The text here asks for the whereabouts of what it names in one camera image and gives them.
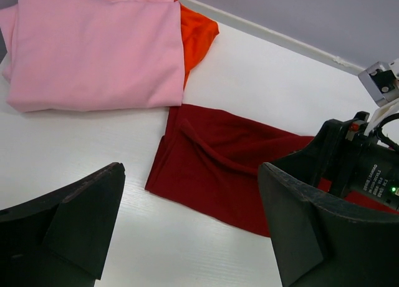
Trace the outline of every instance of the fabric fold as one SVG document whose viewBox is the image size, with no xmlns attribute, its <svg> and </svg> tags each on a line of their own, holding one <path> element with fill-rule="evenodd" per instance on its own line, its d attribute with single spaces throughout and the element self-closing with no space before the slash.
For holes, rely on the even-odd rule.
<svg viewBox="0 0 399 287">
<path fill-rule="evenodd" d="M 228 112 L 183 104 L 170 115 L 145 189 L 262 236 L 269 236 L 257 168 L 304 148 L 298 136 Z M 330 182 L 319 188 L 328 191 Z M 391 210 L 358 193 L 346 200 Z"/>
</svg>

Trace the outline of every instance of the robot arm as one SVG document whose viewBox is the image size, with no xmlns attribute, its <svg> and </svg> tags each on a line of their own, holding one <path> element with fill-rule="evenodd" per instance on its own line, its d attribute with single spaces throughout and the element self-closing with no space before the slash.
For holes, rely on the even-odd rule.
<svg viewBox="0 0 399 287">
<path fill-rule="evenodd" d="M 384 119 L 399 111 L 399 59 L 390 64 L 377 62 L 358 78 L 379 106 L 364 131 L 368 136 Z"/>
</svg>

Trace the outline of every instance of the cable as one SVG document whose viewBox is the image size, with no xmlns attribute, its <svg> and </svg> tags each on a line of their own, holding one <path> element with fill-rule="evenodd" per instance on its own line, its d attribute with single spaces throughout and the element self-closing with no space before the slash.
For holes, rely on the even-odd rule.
<svg viewBox="0 0 399 287">
<path fill-rule="evenodd" d="M 382 127 L 384 125 L 386 125 L 387 123 L 392 122 L 393 120 L 398 120 L 398 119 L 399 119 L 399 113 L 391 114 L 389 117 L 386 117 L 385 119 L 383 119 L 382 122 L 380 122 L 379 125 L 375 128 L 375 133 L 376 133 L 377 138 L 379 140 L 381 140 L 381 142 L 383 142 L 386 145 L 388 145 L 389 147 L 391 147 L 397 153 L 399 153 L 399 145 L 382 133 Z"/>
</svg>

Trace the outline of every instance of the wall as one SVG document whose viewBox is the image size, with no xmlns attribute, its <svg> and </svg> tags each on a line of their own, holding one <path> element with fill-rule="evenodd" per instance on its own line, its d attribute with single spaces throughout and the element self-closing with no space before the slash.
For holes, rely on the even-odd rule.
<svg viewBox="0 0 399 287">
<path fill-rule="evenodd" d="M 399 57 L 399 0 L 197 0 L 346 61 Z"/>
</svg>

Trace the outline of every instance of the label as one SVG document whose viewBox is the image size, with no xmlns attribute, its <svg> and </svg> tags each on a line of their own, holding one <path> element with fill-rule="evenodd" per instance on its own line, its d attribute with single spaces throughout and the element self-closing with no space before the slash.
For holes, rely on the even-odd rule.
<svg viewBox="0 0 399 287">
<path fill-rule="evenodd" d="M 373 165 L 363 185 L 363 190 L 365 192 L 371 193 L 378 198 L 382 196 L 382 193 L 388 183 L 388 180 L 382 177 L 381 172 L 382 171 L 379 169 L 377 164 Z"/>
</svg>

